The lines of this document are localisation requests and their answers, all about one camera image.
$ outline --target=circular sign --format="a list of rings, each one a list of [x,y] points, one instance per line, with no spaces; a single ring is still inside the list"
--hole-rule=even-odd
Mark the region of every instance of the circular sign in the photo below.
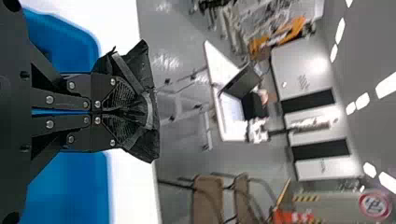
[[[359,198],[359,208],[364,215],[375,220],[384,220],[392,211],[387,197],[378,192],[362,194]]]

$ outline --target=gray floor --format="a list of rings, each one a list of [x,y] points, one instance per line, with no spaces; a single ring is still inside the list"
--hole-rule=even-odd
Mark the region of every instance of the gray floor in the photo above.
[[[241,60],[232,56],[227,41],[220,41],[219,34],[207,31],[207,23],[199,13],[190,16],[190,1],[186,0],[145,0],[137,1],[140,35],[150,47],[150,59],[154,80],[157,86],[166,78],[184,77],[205,65],[203,43],[209,40],[235,64]],[[263,64],[266,71],[268,64]],[[264,86],[274,91],[272,77],[264,77]],[[206,102],[209,89],[198,85],[184,94],[190,99]],[[160,115],[172,113],[169,99],[159,97]],[[281,117],[274,107],[270,107],[270,129],[280,128]],[[285,181],[293,177],[286,156],[286,137],[277,136],[269,143],[247,145],[223,143],[219,140],[216,123],[211,123],[214,148],[202,151],[205,144],[203,120],[200,117],[183,120],[162,127],[161,157],[156,161],[157,175],[162,179],[176,180],[179,176],[193,177],[197,174],[223,172],[240,174],[248,172],[251,176],[265,179],[278,194]],[[160,201],[163,223],[189,223],[191,193],[185,190],[160,186]],[[271,202],[262,189],[253,189],[262,208],[266,211]],[[225,216],[233,214],[232,197],[225,197]]]

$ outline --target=white cabinet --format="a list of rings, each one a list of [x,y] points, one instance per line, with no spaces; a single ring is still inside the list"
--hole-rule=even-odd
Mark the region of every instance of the white cabinet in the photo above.
[[[336,179],[361,175],[361,167],[356,158],[336,157],[295,162],[300,181]]]
[[[282,45],[271,55],[281,101],[332,87],[329,53],[318,35]]]

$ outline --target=orange equipment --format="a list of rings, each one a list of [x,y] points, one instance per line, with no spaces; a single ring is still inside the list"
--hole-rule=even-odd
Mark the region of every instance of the orange equipment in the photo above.
[[[277,29],[272,36],[263,35],[261,38],[250,41],[249,53],[251,58],[256,60],[263,47],[279,46],[291,41],[303,30],[305,22],[306,18],[304,16],[297,17]]]

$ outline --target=metal stand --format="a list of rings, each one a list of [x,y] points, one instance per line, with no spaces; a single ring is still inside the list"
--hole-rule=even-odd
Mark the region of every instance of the metal stand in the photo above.
[[[161,125],[168,125],[171,123],[182,121],[183,119],[189,119],[195,116],[203,115],[205,121],[205,135],[207,140],[207,144],[203,146],[203,150],[212,150],[213,140],[212,130],[210,128],[209,111],[211,108],[209,102],[196,102],[194,108],[188,111],[184,111],[182,106],[183,101],[193,101],[191,99],[182,97],[181,93],[189,87],[197,84],[196,78],[198,75],[207,76],[207,66],[203,66],[202,68],[193,71],[192,74],[179,78],[175,81],[172,81],[170,78],[168,78],[165,80],[164,84],[161,87],[156,89],[158,95],[172,98],[174,100],[176,109],[176,113],[174,115],[167,119],[161,120]],[[181,85],[183,87],[177,90],[177,85]]]

